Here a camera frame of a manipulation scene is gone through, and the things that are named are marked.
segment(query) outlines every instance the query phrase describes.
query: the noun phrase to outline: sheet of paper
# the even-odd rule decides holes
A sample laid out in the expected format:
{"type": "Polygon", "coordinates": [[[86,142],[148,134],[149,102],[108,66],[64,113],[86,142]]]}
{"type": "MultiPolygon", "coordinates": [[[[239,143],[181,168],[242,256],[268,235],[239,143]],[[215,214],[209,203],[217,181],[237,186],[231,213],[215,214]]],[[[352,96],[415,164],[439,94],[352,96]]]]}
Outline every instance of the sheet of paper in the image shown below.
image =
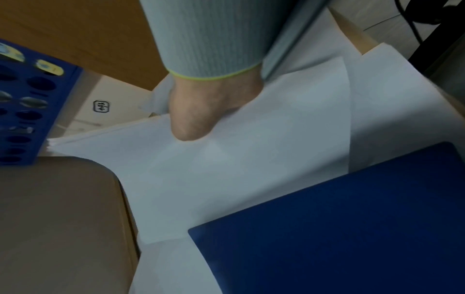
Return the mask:
{"type": "Polygon", "coordinates": [[[389,45],[347,67],[352,89],[350,171],[452,142],[465,159],[465,120],[389,45]]]}
{"type": "Polygon", "coordinates": [[[149,244],[140,256],[129,294],[221,294],[190,237],[149,244]]]}
{"type": "MultiPolygon", "coordinates": [[[[342,56],[345,62],[350,62],[360,58],[361,54],[339,29],[331,12],[324,9],[278,68],[274,77],[309,68],[339,56],[342,56]]],[[[167,75],[155,87],[152,97],[141,105],[141,109],[148,113],[168,113],[168,97],[173,85],[173,77],[167,75]]]]}
{"type": "Polygon", "coordinates": [[[349,81],[337,58],[280,76],[195,142],[177,141],[163,115],[51,149],[112,170],[149,244],[347,173],[349,143],[349,81]]]}

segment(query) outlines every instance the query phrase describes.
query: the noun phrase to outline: yellow cuff edge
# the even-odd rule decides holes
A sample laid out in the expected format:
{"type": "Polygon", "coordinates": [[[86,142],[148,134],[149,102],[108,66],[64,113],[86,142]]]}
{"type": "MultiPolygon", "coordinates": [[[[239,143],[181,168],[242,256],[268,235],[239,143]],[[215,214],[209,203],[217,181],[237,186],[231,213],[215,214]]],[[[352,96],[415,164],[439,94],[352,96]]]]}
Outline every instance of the yellow cuff edge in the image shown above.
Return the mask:
{"type": "Polygon", "coordinates": [[[190,79],[190,80],[196,80],[196,81],[213,81],[213,80],[224,79],[224,78],[234,77],[236,75],[243,74],[244,72],[252,70],[257,66],[260,66],[260,64],[262,64],[262,62],[260,62],[259,64],[255,64],[255,65],[253,65],[251,67],[248,67],[246,69],[240,70],[238,72],[228,74],[228,75],[225,75],[225,76],[220,76],[220,77],[188,77],[188,76],[184,76],[184,75],[181,75],[179,73],[176,73],[176,72],[174,72],[174,71],[172,71],[170,69],[167,69],[167,70],[169,71],[170,74],[172,74],[175,77],[181,77],[181,78],[184,78],[184,79],[190,79]]]}

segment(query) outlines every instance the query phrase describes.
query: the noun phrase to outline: hand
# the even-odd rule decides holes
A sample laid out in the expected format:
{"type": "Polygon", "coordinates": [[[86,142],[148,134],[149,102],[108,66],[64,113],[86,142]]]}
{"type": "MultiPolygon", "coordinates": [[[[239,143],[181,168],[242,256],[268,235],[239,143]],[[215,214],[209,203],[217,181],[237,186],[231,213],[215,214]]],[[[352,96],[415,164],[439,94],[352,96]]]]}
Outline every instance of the hand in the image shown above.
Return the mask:
{"type": "Polygon", "coordinates": [[[200,139],[210,133],[221,117],[242,107],[263,89],[261,65],[236,76],[195,81],[174,77],[170,93],[171,130],[182,141],[200,139]]]}

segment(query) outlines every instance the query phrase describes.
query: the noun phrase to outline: wooden panel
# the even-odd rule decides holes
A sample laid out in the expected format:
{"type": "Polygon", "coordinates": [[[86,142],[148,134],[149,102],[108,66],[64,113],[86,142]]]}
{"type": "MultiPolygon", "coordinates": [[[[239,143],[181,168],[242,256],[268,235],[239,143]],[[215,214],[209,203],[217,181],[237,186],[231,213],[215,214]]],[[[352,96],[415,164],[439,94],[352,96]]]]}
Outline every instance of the wooden panel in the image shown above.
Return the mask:
{"type": "Polygon", "coordinates": [[[148,90],[167,74],[138,0],[3,0],[0,38],[148,90]]]}

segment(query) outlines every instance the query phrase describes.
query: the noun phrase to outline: yellow sticker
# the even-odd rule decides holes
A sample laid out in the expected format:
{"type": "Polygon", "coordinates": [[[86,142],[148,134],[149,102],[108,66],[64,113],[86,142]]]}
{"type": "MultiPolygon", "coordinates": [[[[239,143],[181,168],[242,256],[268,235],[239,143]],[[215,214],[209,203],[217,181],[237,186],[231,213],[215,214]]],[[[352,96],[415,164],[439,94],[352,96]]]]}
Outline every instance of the yellow sticker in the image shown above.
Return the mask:
{"type": "Polygon", "coordinates": [[[23,53],[4,43],[0,43],[0,55],[6,56],[19,62],[24,62],[25,60],[23,53]]]}
{"type": "Polygon", "coordinates": [[[64,70],[61,67],[53,63],[49,63],[48,61],[45,61],[42,59],[37,60],[37,62],[35,63],[35,66],[38,69],[41,69],[45,72],[51,73],[56,76],[61,76],[64,74],[64,70]]]}

